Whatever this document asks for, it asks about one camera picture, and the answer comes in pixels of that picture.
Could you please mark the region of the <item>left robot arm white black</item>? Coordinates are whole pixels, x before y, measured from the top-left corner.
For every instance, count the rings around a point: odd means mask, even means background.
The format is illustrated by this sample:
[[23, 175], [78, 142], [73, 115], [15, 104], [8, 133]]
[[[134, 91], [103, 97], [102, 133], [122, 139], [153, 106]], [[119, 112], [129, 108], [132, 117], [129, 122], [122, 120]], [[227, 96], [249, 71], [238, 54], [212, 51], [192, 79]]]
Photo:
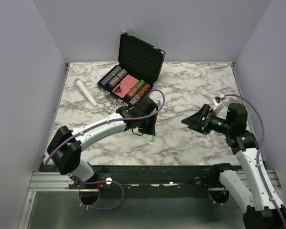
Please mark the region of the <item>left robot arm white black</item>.
[[48, 165], [53, 161], [61, 175], [72, 174], [80, 179], [85, 188], [96, 184], [92, 166], [81, 159], [81, 153], [94, 143], [111, 135], [138, 129], [140, 135], [155, 135], [155, 123], [159, 106], [150, 98], [145, 98], [136, 105], [123, 106], [105, 119], [75, 129], [60, 127], [52, 138], [46, 152]]

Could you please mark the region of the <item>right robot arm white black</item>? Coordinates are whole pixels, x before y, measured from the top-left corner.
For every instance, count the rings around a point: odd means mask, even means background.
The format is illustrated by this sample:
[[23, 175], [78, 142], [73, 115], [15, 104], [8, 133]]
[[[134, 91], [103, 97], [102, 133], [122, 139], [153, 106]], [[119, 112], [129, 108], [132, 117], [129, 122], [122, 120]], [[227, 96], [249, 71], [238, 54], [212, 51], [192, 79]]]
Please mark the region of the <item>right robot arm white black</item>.
[[207, 135], [211, 131], [225, 135], [228, 146], [241, 165], [248, 182], [245, 185], [236, 171], [228, 165], [218, 165], [218, 170], [210, 174], [210, 182], [215, 187], [224, 185], [243, 212], [243, 222], [247, 229], [285, 229], [286, 206], [274, 189], [262, 157], [255, 135], [246, 129], [247, 110], [244, 105], [231, 103], [226, 118], [217, 117], [208, 104], [181, 122], [189, 129]]

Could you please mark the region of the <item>green key tag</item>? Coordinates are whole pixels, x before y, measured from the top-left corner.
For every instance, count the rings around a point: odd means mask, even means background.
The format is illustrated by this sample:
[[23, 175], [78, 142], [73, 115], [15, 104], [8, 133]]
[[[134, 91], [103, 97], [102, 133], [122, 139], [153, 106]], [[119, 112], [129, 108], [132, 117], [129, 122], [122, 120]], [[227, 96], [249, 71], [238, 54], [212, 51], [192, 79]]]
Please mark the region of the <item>green key tag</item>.
[[152, 138], [150, 139], [150, 142], [155, 142], [157, 139], [157, 134], [153, 135]]

